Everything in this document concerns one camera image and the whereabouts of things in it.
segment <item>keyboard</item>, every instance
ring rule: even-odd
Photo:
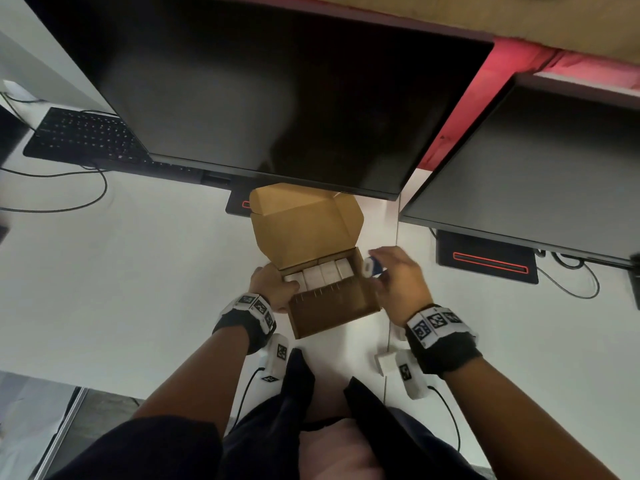
[[[193,184],[201,183],[204,175],[198,168],[153,161],[117,116],[58,107],[46,113],[23,154]]]

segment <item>forearm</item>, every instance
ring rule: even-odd
[[[500,480],[616,478],[483,358],[444,380]]]
[[[222,437],[248,347],[244,327],[218,330],[149,396],[134,418],[174,415],[208,421]]]

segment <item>box flap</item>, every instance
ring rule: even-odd
[[[251,192],[255,240],[278,269],[354,248],[364,216],[353,195],[275,184]]]

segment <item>wristband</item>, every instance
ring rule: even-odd
[[[256,293],[245,293],[222,310],[213,333],[230,326],[244,327],[249,335],[247,355],[251,355],[267,345],[276,330],[276,320],[265,297]]]
[[[406,324],[406,338],[425,374],[459,369],[475,357],[477,335],[448,308],[431,305]]]

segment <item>hand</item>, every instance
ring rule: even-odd
[[[379,278],[370,280],[391,322],[404,327],[417,312],[433,304],[420,266],[404,250],[386,246],[370,250],[369,254],[387,268]]]
[[[273,263],[265,267],[257,267],[251,275],[249,293],[258,293],[267,298],[271,309],[278,313],[286,313],[285,306],[300,288],[297,281],[282,281],[282,276]]]

